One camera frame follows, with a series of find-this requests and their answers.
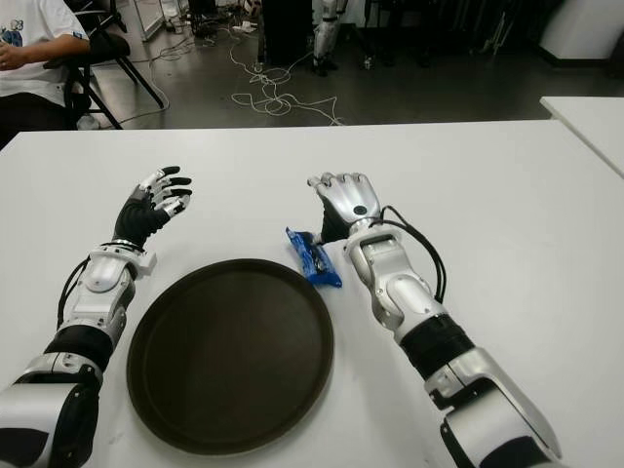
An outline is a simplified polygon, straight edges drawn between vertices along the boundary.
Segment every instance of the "person's hand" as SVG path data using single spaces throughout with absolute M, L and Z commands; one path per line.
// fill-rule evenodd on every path
M 17 70 L 27 63 L 23 47 L 10 46 L 0 42 L 0 71 Z
M 379 201 L 364 174 L 324 173 L 321 178 L 308 178 L 323 201 L 322 243 L 349 237 L 350 227 L 361 219 L 379 218 Z
M 151 234 L 188 207 L 191 190 L 176 185 L 188 185 L 191 179 L 170 177 L 178 172 L 178 166 L 160 169 L 135 188 L 117 217 L 113 242 L 142 248 Z

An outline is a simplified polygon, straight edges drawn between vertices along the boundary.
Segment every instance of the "blue snack package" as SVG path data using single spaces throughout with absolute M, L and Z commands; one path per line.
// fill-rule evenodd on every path
M 288 227 L 286 233 L 299 258 L 301 258 L 303 275 L 310 283 L 342 288 L 342 280 L 335 272 L 332 261 L 323 246 L 314 245 L 311 233 L 291 231 Z

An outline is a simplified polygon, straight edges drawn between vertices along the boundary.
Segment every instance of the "brown tray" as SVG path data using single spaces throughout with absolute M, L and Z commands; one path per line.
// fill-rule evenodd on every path
M 228 454 L 288 432 L 332 368 L 332 322 L 316 290 L 266 260 L 224 261 L 168 288 L 136 328 L 136 412 L 179 449 Z

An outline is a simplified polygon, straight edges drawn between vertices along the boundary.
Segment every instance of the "white t-shirt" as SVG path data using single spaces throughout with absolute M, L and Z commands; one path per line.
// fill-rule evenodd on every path
M 63 0 L 0 0 L 0 40 L 23 47 L 69 34 L 86 39 L 87 34 Z M 32 93 L 64 106 L 66 70 L 46 70 L 29 63 L 17 70 L 0 71 L 0 97 Z

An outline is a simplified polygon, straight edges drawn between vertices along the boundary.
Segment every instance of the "black cable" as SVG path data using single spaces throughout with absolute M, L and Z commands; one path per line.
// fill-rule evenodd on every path
M 76 288 L 76 285 L 78 284 L 78 278 L 80 278 L 80 275 L 82 275 L 82 273 L 85 271 L 85 268 L 87 268 L 87 263 L 89 263 L 88 257 L 82 260 L 80 263 L 78 263 L 76 268 L 74 268 L 74 271 L 72 271 L 69 277 L 67 278 L 67 281 L 65 281 L 65 286 L 62 287 L 62 293 L 60 294 L 60 299 L 58 300 L 57 330 L 60 328 L 60 326 L 64 322 L 63 312 L 65 310 L 65 303 L 67 302 L 69 295 Z M 74 277 L 75 277 L 75 281 L 73 285 L 69 287 L 69 283 L 71 283 L 71 280 L 74 279 Z
M 103 244 L 100 244 L 99 246 L 100 247 L 109 247 L 109 246 L 121 247 L 121 248 L 126 249 L 126 250 L 127 249 L 132 249 L 134 251 L 139 251 L 142 254 L 145 252 L 145 249 L 143 249 L 143 248 L 141 248 L 139 246 L 136 246 L 134 244 L 128 245 L 128 244 L 124 244 L 123 242 L 104 242 Z
M 397 221 L 392 221 L 390 219 L 385 219 L 384 217 L 385 217 L 386 210 L 390 210 L 392 213 L 394 213 L 397 216 L 397 218 L 401 220 L 403 224 Z M 392 226 L 396 226 L 396 227 L 403 229 L 408 234 L 410 234 L 411 237 L 413 237 L 416 241 L 418 241 L 422 245 L 422 247 L 424 247 L 424 249 L 429 253 L 429 255 L 431 256 L 433 260 L 434 266 L 436 268 L 437 281 L 436 281 L 435 298 L 437 301 L 442 303 L 444 300 L 445 294 L 447 292 L 447 270 L 445 268 L 444 263 L 442 262 L 442 258 L 440 257 L 440 254 L 438 253 L 438 251 L 436 251 L 436 248 L 429 242 L 429 240 L 424 236 L 424 234 L 422 234 L 415 227 L 409 224 L 406 221 L 406 219 L 402 217 L 401 214 L 392 206 L 388 205 L 384 207 L 381 210 L 380 219 L 371 223 L 370 227 L 373 227 L 377 224 L 390 224 Z

